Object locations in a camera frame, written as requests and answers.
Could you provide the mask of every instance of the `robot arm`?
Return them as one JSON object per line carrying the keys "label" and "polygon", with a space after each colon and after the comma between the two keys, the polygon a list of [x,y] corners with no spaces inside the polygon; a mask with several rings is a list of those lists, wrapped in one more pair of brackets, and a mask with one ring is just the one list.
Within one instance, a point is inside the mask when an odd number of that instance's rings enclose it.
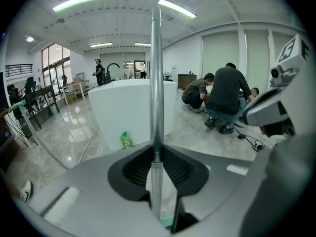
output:
{"label": "robot arm", "polygon": [[271,68],[271,88],[249,103],[243,111],[242,117],[246,124],[259,126],[268,137],[285,132],[294,133],[282,96],[306,63],[309,53],[310,49],[299,35],[284,46]]}

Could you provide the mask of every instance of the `crouching man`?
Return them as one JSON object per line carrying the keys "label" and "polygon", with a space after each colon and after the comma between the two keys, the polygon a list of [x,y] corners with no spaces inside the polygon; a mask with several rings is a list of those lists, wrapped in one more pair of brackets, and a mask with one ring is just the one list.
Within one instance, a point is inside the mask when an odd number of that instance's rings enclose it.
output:
{"label": "crouching man", "polygon": [[252,101],[250,88],[243,74],[233,63],[228,63],[215,73],[215,82],[210,97],[205,103],[209,119],[205,125],[212,128],[216,120],[223,123],[222,134],[233,133],[234,123],[242,114],[247,100]]}
{"label": "crouching man", "polygon": [[208,73],[203,79],[191,82],[183,91],[182,101],[189,105],[193,112],[201,112],[201,105],[207,99],[206,86],[213,85],[214,77],[212,73]]}

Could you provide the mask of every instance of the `person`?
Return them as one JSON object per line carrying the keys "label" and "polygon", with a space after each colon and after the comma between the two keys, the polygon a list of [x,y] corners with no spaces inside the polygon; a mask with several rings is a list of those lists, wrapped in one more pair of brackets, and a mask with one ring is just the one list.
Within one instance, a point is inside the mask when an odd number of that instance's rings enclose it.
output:
{"label": "person", "polygon": [[22,200],[24,203],[27,203],[32,196],[33,193],[33,184],[31,181],[26,181],[25,186],[18,190],[13,183],[7,178],[4,171],[0,168],[0,177],[3,180],[4,185],[6,186],[7,190],[11,197],[18,198]]}
{"label": "person", "polygon": [[97,83],[99,86],[103,85],[103,73],[102,73],[102,65],[101,65],[101,60],[100,59],[95,59],[95,64],[96,64],[96,69],[95,73],[93,73],[93,76],[97,76]]}
{"label": "person", "polygon": [[146,74],[146,68],[144,66],[143,69],[140,71],[140,78],[146,79]]}
{"label": "person", "polygon": [[201,105],[207,99],[206,86],[213,85],[214,75],[208,73],[203,79],[198,79],[191,82],[183,91],[182,101],[189,105],[189,109],[195,113],[201,112]]}
{"label": "person", "polygon": [[215,73],[215,81],[209,98],[205,103],[206,111],[210,115],[205,125],[212,128],[216,120],[223,123],[222,134],[233,133],[234,123],[242,114],[247,100],[252,101],[250,88],[243,74],[233,63],[227,63]]}
{"label": "person", "polygon": [[252,95],[253,97],[258,96],[258,95],[259,95],[259,89],[258,89],[258,88],[252,88],[252,89],[251,89],[251,95]]}

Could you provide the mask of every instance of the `white sticker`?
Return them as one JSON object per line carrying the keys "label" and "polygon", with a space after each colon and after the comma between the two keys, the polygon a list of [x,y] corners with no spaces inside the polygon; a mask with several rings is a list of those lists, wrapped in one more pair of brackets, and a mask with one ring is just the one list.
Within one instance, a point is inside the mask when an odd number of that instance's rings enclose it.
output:
{"label": "white sticker", "polygon": [[248,173],[249,168],[247,167],[242,167],[242,166],[237,166],[237,165],[229,165],[226,170],[238,174],[238,175],[242,175],[245,176]]}

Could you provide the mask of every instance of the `railing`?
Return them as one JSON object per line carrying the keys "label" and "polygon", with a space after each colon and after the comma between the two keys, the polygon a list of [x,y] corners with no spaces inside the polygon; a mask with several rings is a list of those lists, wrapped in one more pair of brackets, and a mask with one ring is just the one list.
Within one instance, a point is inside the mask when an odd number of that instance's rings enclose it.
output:
{"label": "railing", "polygon": [[32,73],[32,64],[15,64],[5,67],[5,77]]}

